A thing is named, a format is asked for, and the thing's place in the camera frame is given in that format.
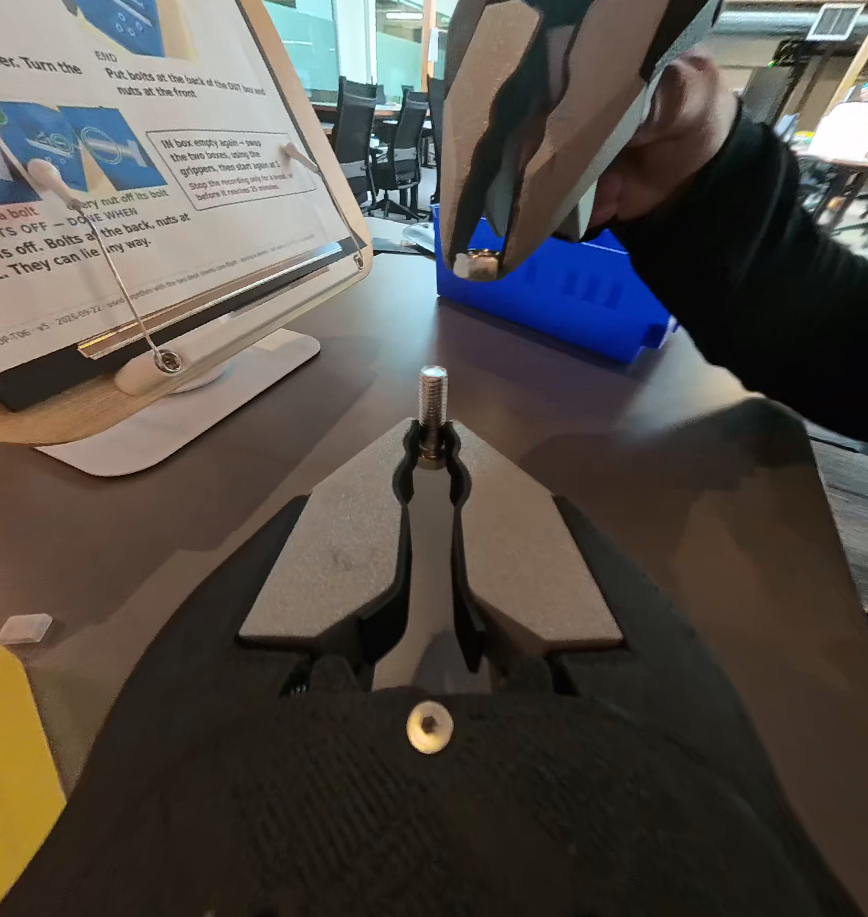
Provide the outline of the steel hex nut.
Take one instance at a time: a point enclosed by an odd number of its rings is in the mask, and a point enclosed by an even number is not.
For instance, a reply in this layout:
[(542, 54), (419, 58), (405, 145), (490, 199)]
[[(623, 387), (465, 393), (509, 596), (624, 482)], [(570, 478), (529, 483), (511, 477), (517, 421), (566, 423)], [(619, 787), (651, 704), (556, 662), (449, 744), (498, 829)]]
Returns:
[(499, 250), (470, 248), (457, 253), (451, 269), (463, 281), (492, 282), (502, 276), (501, 257)]

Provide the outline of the person's right forearm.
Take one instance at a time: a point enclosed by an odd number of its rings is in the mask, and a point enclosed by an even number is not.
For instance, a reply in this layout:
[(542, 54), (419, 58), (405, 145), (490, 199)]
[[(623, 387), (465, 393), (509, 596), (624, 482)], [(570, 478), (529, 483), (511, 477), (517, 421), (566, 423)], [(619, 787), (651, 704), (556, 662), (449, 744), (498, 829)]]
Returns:
[(610, 229), (706, 361), (868, 443), (868, 259), (813, 222), (798, 182), (794, 154), (739, 114), (675, 203)]

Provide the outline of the printed instruction sheet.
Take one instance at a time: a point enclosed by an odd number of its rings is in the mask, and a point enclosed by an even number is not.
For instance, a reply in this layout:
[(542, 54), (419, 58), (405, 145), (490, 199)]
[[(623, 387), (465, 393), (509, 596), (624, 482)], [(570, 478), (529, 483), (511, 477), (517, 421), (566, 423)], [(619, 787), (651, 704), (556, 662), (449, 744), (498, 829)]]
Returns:
[(0, 2), (0, 374), (130, 324), (55, 165), (144, 317), (348, 236), (265, 2)]

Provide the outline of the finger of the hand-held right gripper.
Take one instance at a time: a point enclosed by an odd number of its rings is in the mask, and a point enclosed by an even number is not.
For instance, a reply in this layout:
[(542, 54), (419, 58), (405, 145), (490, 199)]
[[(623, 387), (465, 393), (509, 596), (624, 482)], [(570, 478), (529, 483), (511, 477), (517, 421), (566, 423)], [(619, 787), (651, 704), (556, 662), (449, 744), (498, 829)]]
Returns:
[(444, 63), (440, 246), (450, 269), (472, 236), (527, 111), (520, 73), (543, 16), (527, 2), (458, 2)]
[(486, 216), (504, 238), (489, 280), (552, 235), (587, 234), (599, 179), (646, 114), (641, 69), (664, 17), (663, 1), (593, 2), (577, 28), (548, 31), (548, 100), (512, 128), (486, 193)]

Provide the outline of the person's right hand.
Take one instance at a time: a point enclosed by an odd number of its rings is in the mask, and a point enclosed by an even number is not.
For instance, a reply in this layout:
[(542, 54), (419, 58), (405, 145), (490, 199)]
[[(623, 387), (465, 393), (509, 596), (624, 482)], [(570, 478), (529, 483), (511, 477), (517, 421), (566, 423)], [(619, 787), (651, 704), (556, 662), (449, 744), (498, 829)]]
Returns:
[(644, 217), (665, 207), (725, 144), (738, 99), (715, 62), (694, 49), (670, 63), (648, 114), (600, 176), (590, 231)]

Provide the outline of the steel hex bolt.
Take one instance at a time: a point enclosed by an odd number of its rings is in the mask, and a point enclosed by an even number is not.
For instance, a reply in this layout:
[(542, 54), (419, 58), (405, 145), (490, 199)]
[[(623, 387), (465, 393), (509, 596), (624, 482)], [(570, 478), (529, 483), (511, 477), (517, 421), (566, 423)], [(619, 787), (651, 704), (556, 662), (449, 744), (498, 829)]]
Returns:
[(446, 450), (449, 376), (439, 365), (428, 365), (418, 377), (418, 466), (442, 467)]

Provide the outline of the yellow sheet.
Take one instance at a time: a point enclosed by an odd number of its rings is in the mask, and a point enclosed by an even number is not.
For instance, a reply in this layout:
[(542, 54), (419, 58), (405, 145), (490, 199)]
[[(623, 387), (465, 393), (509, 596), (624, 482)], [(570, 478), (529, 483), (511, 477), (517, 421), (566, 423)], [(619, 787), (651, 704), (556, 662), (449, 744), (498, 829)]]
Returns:
[(42, 846), (64, 803), (27, 675), (0, 644), (0, 902)]

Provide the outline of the instruction sheet on stand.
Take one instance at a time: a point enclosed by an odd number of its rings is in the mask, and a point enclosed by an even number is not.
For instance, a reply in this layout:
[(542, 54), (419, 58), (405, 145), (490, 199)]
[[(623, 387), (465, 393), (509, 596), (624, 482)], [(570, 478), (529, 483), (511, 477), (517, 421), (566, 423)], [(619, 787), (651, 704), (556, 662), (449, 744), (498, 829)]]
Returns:
[[(283, 69), (289, 88), (296, 70), (291, 61)], [(310, 106), (307, 137), (318, 138), (314, 121), (326, 136)], [(319, 342), (289, 322), (364, 279), (372, 264), (368, 227), (326, 138), (319, 149), (319, 166), (363, 243), (362, 271), (348, 235), (219, 289), (208, 302), (199, 297), (142, 316), (155, 343), (181, 357), (178, 375), (155, 368), (134, 319), (84, 341), (77, 356), (59, 352), (1, 373), (0, 443), (37, 448), (97, 477), (132, 474), (171, 457), (312, 361)]]

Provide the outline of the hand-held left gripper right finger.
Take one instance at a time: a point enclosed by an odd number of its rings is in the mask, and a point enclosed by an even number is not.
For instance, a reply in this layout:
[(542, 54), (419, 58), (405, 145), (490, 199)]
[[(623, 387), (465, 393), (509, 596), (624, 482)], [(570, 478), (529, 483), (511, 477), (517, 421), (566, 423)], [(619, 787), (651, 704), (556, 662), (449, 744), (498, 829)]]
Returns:
[(469, 671), (622, 646), (554, 495), (459, 422), (443, 442), (454, 630)]

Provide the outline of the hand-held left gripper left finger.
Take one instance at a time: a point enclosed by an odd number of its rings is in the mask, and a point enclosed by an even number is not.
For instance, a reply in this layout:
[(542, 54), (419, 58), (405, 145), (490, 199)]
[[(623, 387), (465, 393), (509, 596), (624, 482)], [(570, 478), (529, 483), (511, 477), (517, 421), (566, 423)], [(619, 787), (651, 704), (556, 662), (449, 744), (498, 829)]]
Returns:
[(373, 666), (405, 634), (417, 420), (405, 419), (306, 498), (238, 636)]

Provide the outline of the blue plastic bin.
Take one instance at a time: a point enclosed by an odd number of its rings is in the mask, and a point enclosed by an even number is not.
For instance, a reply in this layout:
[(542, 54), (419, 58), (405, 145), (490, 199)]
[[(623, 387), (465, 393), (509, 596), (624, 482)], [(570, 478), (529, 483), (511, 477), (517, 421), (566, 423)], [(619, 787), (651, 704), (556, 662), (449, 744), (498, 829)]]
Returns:
[(547, 240), (499, 281), (463, 280), (445, 265), (440, 207), (432, 210), (440, 297), (622, 364), (658, 350), (677, 320), (635, 273), (609, 230), (572, 244)]

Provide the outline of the wooden office desk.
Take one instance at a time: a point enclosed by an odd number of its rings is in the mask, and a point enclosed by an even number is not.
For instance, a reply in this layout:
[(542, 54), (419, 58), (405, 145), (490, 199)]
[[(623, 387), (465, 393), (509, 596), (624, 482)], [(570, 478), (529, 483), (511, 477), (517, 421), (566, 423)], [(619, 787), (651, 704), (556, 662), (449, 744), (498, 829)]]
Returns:
[(868, 233), (868, 155), (815, 155), (795, 150), (797, 202), (828, 235)]

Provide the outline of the metal air duct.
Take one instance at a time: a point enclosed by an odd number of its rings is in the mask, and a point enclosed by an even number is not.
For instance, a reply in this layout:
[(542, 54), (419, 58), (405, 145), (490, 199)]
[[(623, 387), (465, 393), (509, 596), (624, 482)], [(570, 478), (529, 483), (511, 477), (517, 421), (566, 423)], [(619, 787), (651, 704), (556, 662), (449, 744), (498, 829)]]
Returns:
[(856, 2), (724, 2), (718, 38), (846, 42), (868, 33), (868, 4)]

